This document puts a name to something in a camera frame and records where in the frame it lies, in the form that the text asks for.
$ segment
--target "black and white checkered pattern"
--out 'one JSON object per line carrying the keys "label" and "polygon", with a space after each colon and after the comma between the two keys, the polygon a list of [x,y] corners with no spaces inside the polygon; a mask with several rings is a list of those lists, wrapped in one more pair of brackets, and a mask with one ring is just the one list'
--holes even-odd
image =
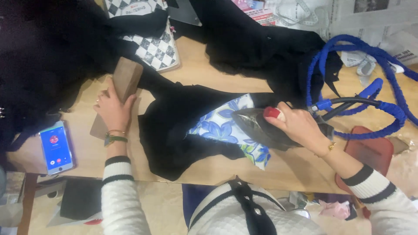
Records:
{"label": "black and white checkered pattern", "polygon": [[[135,2],[148,3],[151,6],[152,11],[155,11],[157,8],[163,9],[161,0],[105,0],[105,2],[109,17],[122,15],[122,10]],[[178,64],[176,46],[168,21],[166,30],[159,38],[143,38],[135,35],[125,36],[124,39],[136,42],[139,45],[136,55],[157,71]]]}

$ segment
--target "white sweater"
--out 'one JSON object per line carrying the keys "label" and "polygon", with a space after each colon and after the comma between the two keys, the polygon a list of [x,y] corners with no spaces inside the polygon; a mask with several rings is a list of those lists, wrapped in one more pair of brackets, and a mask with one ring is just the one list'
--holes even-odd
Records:
{"label": "white sweater", "polygon": [[[371,211],[373,235],[418,234],[418,211],[407,196],[379,172],[364,166],[344,180]],[[132,176],[130,160],[116,156],[106,161],[102,187],[104,235],[150,235],[150,229]],[[313,221],[283,211],[266,190],[249,184],[252,200],[273,222],[277,234],[325,234]],[[189,235],[250,234],[245,212],[223,184],[212,191],[193,213]]]}

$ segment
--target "wooden pressing block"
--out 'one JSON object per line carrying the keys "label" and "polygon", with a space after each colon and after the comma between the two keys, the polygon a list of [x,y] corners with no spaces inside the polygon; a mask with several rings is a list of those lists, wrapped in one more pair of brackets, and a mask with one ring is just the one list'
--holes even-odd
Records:
{"label": "wooden pressing block", "polygon": [[[113,74],[113,83],[115,84],[116,94],[122,103],[125,103],[130,95],[136,93],[142,70],[142,65],[136,62],[123,57],[119,59]],[[108,131],[102,117],[97,114],[90,130],[90,135],[104,140]]]}

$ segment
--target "phone screen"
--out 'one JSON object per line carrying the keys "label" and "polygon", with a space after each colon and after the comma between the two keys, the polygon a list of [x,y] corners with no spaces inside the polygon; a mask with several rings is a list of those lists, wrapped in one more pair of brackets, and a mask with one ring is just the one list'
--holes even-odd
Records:
{"label": "phone screen", "polygon": [[41,140],[48,170],[71,163],[64,126],[41,132]]}

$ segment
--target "gold bracelet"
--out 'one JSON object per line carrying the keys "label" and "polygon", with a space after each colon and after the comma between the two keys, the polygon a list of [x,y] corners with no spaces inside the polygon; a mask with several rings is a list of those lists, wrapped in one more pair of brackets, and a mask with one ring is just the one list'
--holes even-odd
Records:
{"label": "gold bracelet", "polygon": [[334,147],[335,147],[335,145],[336,145],[337,143],[336,142],[332,142],[332,144],[330,144],[329,146],[328,146],[328,150],[331,152],[333,149],[334,149]]}
{"label": "gold bracelet", "polygon": [[125,131],[121,131],[121,130],[110,130],[106,134],[110,134],[112,131],[116,131],[116,132],[120,132],[120,133],[126,134]]}

